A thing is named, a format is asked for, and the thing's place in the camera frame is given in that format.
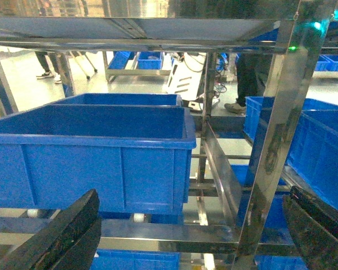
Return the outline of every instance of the stainless steel rack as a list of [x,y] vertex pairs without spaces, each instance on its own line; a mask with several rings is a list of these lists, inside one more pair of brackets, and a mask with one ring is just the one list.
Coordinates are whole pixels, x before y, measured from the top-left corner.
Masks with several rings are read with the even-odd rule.
[[[204,195],[215,186],[226,225],[106,220],[103,228],[110,230],[103,230],[100,248],[227,254],[227,263],[220,262],[227,269],[251,269],[258,254],[298,255],[288,234],[265,229],[264,224],[279,178],[284,176],[290,185],[296,179],[283,172],[283,167],[318,56],[323,48],[338,51],[324,44],[334,10],[338,10],[337,0],[87,0],[85,4],[73,1],[76,8],[83,9],[76,14],[54,10],[48,17],[40,17],[32,8],[21,13],[22,6],[32,5],[34,0],[6,2],[5,12],[0,5],[0,45],[59,52],[66,96],[74,95],[75,90],[65,50],[208,52],[204,109],[196,117],[201,132],[200,154],[195,156],[199,158],[198,177],[192,180],[191,194],[197,197],[200,219],[205,221]],[[55,9],[59,1],[50,2]],[[278,26],[276,42],[251,40]],[[241,132],[243,118],[211,116],[216,53],[222,51],[275,54],[265,92],[275,96],[274,106],[266,133],[258,132],[253,142],[249,170],[254,183],[246,188],[236,179],[215,134]],[[209,183],[204,178],[206,160],[214,178]],[[242,200],[244,192],[250,192],[249,202]],[[239,208],[246,209],[242,227],[235,222]],[[0,222],[12,228],[0,231],[0,244],[20,245],[48,220]],[[17,226],[25,223],[30,226]],[[269,240],[263,242],[263,235]],[[213,263],[208,260],[213,257],[205,257],[203,263]]]

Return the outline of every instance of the person's leg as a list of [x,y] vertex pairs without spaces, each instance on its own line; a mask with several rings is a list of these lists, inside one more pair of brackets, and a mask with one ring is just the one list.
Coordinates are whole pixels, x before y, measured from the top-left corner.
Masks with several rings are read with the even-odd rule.
[[55,54],[54,53],[49,53],[48,55],[49,55],[50,61],[52,63],[52,66],[54,67],[54,71],[59,74],[60,73],[59,72],[59,65],[57,64]]
[[239,105],[244,107],[246,105],[246,96],[248,88],[250,88],[250,75],[248,70],[246,68],[246,58],[247,56],[245,54],[242,54],[237,62],[237,82],[238,82],[238,98],[237,102]]
[[45,55],[47,53],[46,52],[35,52],[35,54],[36,54],[36,57],[37,57],[40,65],[41,65],[41,67],[45,71],[43,74],[37,75],[36,78],[37,79],[44,79],[44,78],[54,77],[54,74],[51,72],[49,65],[48,65],[46,58],[45,58]]
[[230,113],[244,114],[246,111],[246,97],[256,95],[256,76],[251,55],[242,54],[237,62],[238,98],[233,104],[224,104]]
[[59,65],[57,64],[57,61],[56,61],[56,56],[54,53],[49,53],[48,55],[52,63],[52,66],[54,67],[54,70],[55,70],[54,83],[61,83],[61,75],[59,72]]
[[45,55],[47,54],[46,52],[35,52],[37,59],[39,60],[39,63],[41,65],[41,67],[43,68],[43,70],[45,72],[49,72],[50,68],[49,65],[46,61]]

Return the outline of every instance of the shoe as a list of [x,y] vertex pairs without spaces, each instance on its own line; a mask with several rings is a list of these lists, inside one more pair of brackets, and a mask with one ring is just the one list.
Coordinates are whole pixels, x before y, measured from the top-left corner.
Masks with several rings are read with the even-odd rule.
[[55,73],[54,83],[61,83],[61,76],[58,73]]
[[36,76],[36,78],[38,80],[40,80],[40,79],[46,79],[46,78],[53,78],[53,77],[54,77],[54,74],[51,71],[44,72],[43,74]]
[[230,113],[234,113],[234,114],[245,114],[246,113],[246,108],[247,106],[241,106],[238,103],[226,103],[224,104],[224,107],[226,108],[226,110]]

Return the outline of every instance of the gray shoe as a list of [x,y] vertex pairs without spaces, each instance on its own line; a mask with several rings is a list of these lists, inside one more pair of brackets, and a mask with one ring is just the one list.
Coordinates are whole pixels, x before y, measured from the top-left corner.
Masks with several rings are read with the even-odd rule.
[[246,113],[246,106],[242,107],[238,103],[226,103],[224,104],[226,110],[230,113],[234,114],[245,114]]

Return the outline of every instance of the green light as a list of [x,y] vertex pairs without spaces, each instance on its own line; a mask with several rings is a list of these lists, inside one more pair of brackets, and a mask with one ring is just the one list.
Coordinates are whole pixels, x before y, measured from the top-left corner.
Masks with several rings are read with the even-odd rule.
[[321,30],[322,25],[320,23],[318,23],[318,22],[315,22],[314,23],[314,28],[316,28],[317,30]]

